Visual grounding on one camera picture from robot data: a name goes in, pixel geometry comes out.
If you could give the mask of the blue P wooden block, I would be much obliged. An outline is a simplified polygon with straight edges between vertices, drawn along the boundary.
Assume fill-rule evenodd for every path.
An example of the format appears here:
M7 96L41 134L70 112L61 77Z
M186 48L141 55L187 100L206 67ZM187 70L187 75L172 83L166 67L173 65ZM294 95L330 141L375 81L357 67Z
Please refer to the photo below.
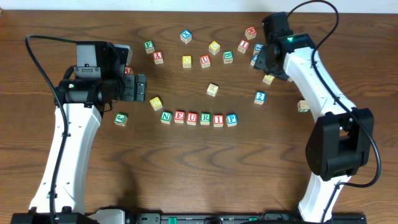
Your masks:
M228 127L236 126L238 119L235 113L226 115L226 123Z

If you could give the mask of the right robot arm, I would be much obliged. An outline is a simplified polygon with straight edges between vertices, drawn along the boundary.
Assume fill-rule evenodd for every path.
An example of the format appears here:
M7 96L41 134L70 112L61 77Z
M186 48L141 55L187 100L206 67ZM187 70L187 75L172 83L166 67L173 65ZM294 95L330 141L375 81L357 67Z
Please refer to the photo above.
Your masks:
M332 221L331 211L343 188L369 159L374 117L359 109L337 87L308 34L294 34L288 15L274 13L262 21L266 44L254 68L279 80L292 80L315 121L305 147L311 177L298 204L302 221Z

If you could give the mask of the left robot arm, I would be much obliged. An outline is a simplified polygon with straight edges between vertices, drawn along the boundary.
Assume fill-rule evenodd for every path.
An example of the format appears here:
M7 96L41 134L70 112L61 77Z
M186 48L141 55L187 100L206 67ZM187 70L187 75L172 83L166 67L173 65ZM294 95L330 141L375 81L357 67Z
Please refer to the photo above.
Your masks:
M85 213L91 147L103 115L115 101L143 102L146 76L130 66L130 46L76 41L76 65L51 86L55 131L44 176L26 213L12 223L133 223L129 210L105 207Z

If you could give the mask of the red E wooden block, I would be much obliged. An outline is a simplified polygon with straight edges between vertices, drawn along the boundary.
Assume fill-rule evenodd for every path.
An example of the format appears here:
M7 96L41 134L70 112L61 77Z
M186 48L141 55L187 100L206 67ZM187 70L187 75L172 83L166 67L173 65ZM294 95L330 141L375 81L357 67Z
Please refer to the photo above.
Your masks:
M184 111L176 111L174 114L175 123L183 124L185 121L185 112Z

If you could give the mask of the green R wooden block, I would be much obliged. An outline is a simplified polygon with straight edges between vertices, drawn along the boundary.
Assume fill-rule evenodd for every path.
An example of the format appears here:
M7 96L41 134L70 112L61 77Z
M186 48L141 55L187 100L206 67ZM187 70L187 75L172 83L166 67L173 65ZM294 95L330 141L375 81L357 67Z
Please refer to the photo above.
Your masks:
M201 113L200 115L200 124L201 125L210 125L211 114L210 113Z

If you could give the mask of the green N wooden block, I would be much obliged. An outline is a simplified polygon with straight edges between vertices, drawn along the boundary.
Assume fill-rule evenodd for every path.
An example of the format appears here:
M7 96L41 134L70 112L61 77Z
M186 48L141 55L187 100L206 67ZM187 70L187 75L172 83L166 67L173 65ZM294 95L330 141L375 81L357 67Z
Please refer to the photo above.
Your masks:
M162 115L161 115L161 118L160 118L162 123L170 124L171 119L172 119L172 113L171 112L168 112L168 111L163 111L162 112Z

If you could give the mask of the yellow S wooden block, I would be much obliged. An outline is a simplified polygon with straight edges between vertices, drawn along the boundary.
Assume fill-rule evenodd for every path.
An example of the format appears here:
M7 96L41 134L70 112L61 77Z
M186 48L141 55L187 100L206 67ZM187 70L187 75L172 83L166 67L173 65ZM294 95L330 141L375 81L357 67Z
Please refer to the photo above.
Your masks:
M264 75L264 78L262 79L262 81L267 84L267 85L271 85L272 82L274 81L274 76L272 75Z

